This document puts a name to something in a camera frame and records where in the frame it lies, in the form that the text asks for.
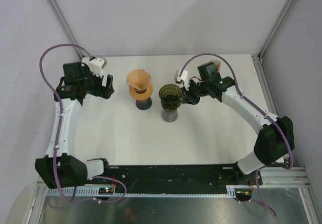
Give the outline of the dark green glass dripper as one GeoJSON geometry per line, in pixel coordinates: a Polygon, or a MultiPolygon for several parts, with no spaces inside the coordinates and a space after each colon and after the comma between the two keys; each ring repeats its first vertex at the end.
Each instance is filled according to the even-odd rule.
{"type": "Polygon", "coordinates": [[[182,93],[179,86],[166,84],[158,92],[162,108],[166,111],[176,111],[182,100],[182,93]]]}

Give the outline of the grey glass carafe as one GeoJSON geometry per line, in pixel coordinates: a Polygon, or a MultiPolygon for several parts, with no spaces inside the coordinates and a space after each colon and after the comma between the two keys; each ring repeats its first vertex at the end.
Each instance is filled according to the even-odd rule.
{"type": "Polygon", "coordinates": [[[171,123],[178,119],[179,114],[177,110],[169,111],[169,110],[163,109],[161,116],[165,122],[171,123]]]}

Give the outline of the wooden dripper ring holder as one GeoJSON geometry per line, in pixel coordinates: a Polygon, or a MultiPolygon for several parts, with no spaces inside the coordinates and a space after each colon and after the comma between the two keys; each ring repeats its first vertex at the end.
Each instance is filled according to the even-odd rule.
{"type": "Polygon", "coordinates": [[[153,85],[149,86],[144,90],[137,90],[135,88],[129,87],[129,94],[135,100],[143,101],[148,99],[153,93],[153,85]]]}

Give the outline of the red-rimmed glass carafe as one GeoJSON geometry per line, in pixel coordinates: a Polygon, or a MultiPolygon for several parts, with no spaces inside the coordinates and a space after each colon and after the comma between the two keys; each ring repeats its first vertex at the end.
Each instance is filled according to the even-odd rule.
{"type": "Polygon", "coordinates": [[[139,110],[147,110],[152,106],[152,99],[149,97],[145,100],[136,100],[135,101],[136,107],[139,110]]]}

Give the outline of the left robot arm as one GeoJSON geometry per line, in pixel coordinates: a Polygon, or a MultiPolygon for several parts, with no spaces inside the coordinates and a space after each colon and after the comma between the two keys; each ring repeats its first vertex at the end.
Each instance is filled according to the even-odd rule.
{"type": "Polygon", "coordinates": [[[108,161],[95,158],[81,161],[75,154],[75,131],[86,95],[108,99],[114,93],[112,75],[103,76],[106,60],[91,57],[86,62],[65,63],[64,75],[56,87],[55,121],[45,156],[35,161],[35,169],[49,189],[84,186],[94,177],[99,183],[111,178],[108,161]]]}

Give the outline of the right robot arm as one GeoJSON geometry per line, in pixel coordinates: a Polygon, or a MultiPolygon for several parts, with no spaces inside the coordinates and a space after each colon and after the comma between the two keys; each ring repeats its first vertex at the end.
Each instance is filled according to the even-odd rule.
{"type": "Polygon", "coordinates": [[[198,83],[189,77],[186,70],[179,70],[175,74],[176,83],[183,85],[182,103],[197,105],[201,97],[210,96],[233,109],[257,134],[253,151],[237,161],[236,169],[232,171],[235,183],[244,184],[250,179],[250,173],[269,166],[294,150],[293,123],[290,118],[262,110],[236,88],[234,79],[222,78],[215,63],[208,62],[197,69],[201,80],[198,83]]]}

